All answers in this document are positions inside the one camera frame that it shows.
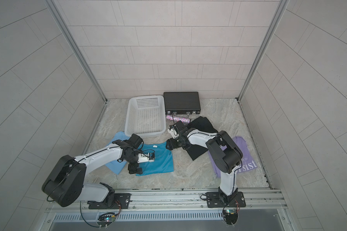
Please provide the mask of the white plastic laundry basket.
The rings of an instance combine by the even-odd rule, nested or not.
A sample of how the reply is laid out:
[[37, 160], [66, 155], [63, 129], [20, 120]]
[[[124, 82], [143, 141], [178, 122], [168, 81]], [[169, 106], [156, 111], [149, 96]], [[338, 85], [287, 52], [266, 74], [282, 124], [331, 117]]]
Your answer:
[[164, 97], [150, 95], [129, 100], [124, 133], [142, 138], [160, 136], [166, 130]]

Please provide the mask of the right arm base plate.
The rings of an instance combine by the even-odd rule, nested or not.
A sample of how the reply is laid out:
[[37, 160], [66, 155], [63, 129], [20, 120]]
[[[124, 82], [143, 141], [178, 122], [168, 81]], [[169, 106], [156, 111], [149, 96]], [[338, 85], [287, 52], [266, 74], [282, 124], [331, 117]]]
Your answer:
[[200, 198], [206, 201], [209, 208], [245, 208], [246, 202], [243, 192], [234, 192], [232, 195], [227, 196], [220, 192], [206, 192]]

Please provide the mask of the black t-shirt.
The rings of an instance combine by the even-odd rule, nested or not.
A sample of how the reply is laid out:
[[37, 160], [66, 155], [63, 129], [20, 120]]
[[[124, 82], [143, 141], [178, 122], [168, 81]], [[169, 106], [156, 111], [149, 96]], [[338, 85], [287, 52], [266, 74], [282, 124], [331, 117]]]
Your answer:
[[178, 123], [178, 141], [176, 143], [187, 151], [194, 161], [209, 151], [208, 145], [218, 143], [218, 131], [206, 117], [198, 117], [188, 125]]

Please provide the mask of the teal t-shirt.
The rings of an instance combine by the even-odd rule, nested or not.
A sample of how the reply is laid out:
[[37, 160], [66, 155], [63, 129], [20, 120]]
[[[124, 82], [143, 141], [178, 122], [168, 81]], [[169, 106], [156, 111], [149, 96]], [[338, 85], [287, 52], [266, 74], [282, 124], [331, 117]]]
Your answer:
[[146, 176], [151, 174], [169, 173], [174, 171], [173, 155], [170, 150], [166, 148], [166, 142], [160, 144], [144, 144], [139, 147], [144, 154], [152, 153], [155, 151], [154, 162], [145, 162], [139, 164], [142, 168], [143, 174], [136, 174], [136, 176]]

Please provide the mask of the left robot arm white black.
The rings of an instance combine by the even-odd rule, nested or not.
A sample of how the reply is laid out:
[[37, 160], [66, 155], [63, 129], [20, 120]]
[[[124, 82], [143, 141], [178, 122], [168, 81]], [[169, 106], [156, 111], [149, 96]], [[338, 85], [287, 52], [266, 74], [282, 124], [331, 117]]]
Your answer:
[[41, 190], [61, 207], [67, 207], [76, 201], [86, 201], [91, 209], [112, 208], [117, 204], [115, 190], [105, 183], [85, 183], [85, 177], [115, 160], [127, 161], [132, 166], [133, 173], [141, 174], [141, 144], [143, 140], [133, 134], [127, 140], [116, 140], [83, 156], [65, 155], [56, 163]]

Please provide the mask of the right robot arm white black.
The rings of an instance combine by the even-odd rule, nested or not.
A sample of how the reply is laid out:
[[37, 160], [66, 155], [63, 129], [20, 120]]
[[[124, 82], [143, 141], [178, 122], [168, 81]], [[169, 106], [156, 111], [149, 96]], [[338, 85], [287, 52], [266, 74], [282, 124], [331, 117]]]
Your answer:
[[215, 165], [221, 171], [219, 199], [223, 203], [230, 202], [238, 193], [237, 171], [243, 166], [243, 153], [230, 136], [225, 131], [209, 133], [195, 128], [189, 129], [182, 121], [170, 125], [168, 132], [173, 138], [168, 143], [171, 150], [179, 147], [187, 150], [198, 145], [210, 152]]

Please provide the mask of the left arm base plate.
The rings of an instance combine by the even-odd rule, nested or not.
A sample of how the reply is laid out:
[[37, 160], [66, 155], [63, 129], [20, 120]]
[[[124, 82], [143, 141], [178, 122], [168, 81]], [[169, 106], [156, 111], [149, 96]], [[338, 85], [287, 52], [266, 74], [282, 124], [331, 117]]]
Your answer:
[[104, 201], [88, 201], [89, 209], [127, 209], [131, 200], [130, 193], [112, 193]]

